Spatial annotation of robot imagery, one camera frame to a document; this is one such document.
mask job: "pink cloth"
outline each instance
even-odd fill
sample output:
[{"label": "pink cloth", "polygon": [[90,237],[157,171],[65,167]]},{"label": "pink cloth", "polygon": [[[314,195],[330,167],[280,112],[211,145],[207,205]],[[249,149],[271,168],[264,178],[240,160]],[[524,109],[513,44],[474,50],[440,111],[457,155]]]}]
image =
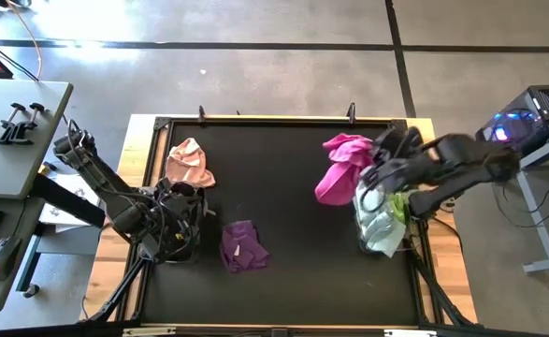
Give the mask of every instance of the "pink cloth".
[{"label": "pink cloth", "polygon": [[340,206],[351,202],[359,181],[359,172],[372,165],[371,139],[339,134],[322,144],[334,164],[315,187],[315,197],[323,204]]},{"label": "pink cloth", "polygon": [[193,187],[216,184],[213,174],[206,170],[206,154],[193,138],[170,150],[166,161],[166,177],[171,183],[184,182]]}]

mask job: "metal bracket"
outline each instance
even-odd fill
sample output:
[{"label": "metal bracket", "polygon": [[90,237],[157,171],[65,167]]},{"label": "metal bracket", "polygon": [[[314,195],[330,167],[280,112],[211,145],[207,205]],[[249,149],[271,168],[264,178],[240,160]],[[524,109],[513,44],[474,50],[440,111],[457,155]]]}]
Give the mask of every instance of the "metal bracket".
[{"label": "metal bracket", "polygon": [[124,329],[123,336],[173,336],[177,333],[176,328],[132,328]]},{"label": "metal bracket", "polygon": [[153,122],[153,131],[161,130],[163,127],[170,123],[170,117],[155,117]]},{"label": "metal bracket", "polygon": [[272,329],[271,337],[289,337],[289,329]]},{"label": "metal bracket", "polygon": [[384,331],[384,337],[434,337],[436,331],[433,330],[401,330],[390,329]]},{"label": "metal bracket", "polygon": [[407,132],[407,122],[403,120],[391,120],[390,125],[395,128],[396,131],[405,133]]},{"label": "metal bracket", "polygon": [[347,110],[347,117],[349,117],[349,124],[354,125],[355,124],[355,103],[351,102],[351,105],[349,105],[349,109]]},{"label": "metal bracket", "polygon": [[206,125],[206,111],[203,110],[202,106],[199,106],[199,118],[198,118],[199,124],[201,126]]}]

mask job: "desk leg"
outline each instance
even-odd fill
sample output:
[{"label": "desk leg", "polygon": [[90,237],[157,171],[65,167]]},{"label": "desk leg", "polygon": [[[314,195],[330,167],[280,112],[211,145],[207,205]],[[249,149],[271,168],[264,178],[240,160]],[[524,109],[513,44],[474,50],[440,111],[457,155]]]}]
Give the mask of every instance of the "desk leg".
[{"label": "desk leg", "polygon": [[[521,191],[524,194],[524,199],[526,200],[527,208],[529,210],[538,210],[538,205],[536,204],[536,199],[534,198],[534,195],[532,194],[532,190],[529,187],[529,183],[527,183],[527,173],[522,170],[521,172],[517,173],[517,181],[519,182],[519,186],[521,187]],[[534,272],[534,271],[548,271],[549,270],[549,234],[546,230],[546,226],[544,225],[544,221],[542,218],[542,215],[540,211],[534,211],[531,213],[532,219],[534,220],[535,224],[538,224],[536,226],[536,230],[538,230],[538,235],[540,236],[540,240],[542,242],[542,247],[544,247],[544,252],[546,253],[546,259],[542,261],[532,262],[528,264],[524,264],[524,272],[526,274]]]},{"label": "desk leg", "polygon": [[104,226],[106,215],[102,209],[94,206],[84,198],[70,193],[70,191],[43,174],[37,174],[35,177],[30,194],[32,197],[43,198],[53,206],[90,225],[99,228]]}]

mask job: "gray metal stand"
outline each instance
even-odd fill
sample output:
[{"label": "gray metal stand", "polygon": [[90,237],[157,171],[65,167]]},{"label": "gray metal stand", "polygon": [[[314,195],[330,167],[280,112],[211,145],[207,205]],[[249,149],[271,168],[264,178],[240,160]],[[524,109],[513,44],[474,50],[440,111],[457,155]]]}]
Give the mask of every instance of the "gray metal stand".
[{"label": "gray metal stand", "polygon": [[549,270],[549,234],[546,230],[546,226],[542,221],[542,215],[540,210],[538,210],[538,204],[534,198],[532,191],[529,187],[527,181],[526,168],[539,165],[545,161],[549,160],[549,142],[542,146],[540,149],[534,151],[531,154],[528,154],[520,162],[521,171],[517,174],[517,181],[521,187],[521,191],[526,199],[527,208],[532,210],[537,210],[531,213],[534,224],[538,224],[536,229],[538,230],[538,235],[542,241],[542,246],[544,247],[544,252],[546,252],[546,259],[542,261],[532,262],[524,264],[524,271],[526,273],[533,271],[546,271]]}]

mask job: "magenta cloth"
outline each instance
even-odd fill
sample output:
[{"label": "magenta cloth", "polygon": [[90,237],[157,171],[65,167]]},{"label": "magenta cloth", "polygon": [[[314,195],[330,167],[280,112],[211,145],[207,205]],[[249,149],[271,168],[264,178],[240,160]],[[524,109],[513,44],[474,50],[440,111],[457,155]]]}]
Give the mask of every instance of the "magenta cloth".
[{"label": "magenta cloth", "polygon": [[323,204],[340,206],[351,202],[359,181],[359,172],[372,165],[371,139],[339,134],[322,144],[333,164],[315,187],[315,197]]},{"label": "magenta cloth", "polygon": [[257,232],[251,220],[224,226],[220,255],[229,272],[265,268],[270,257],[257,241]]}]

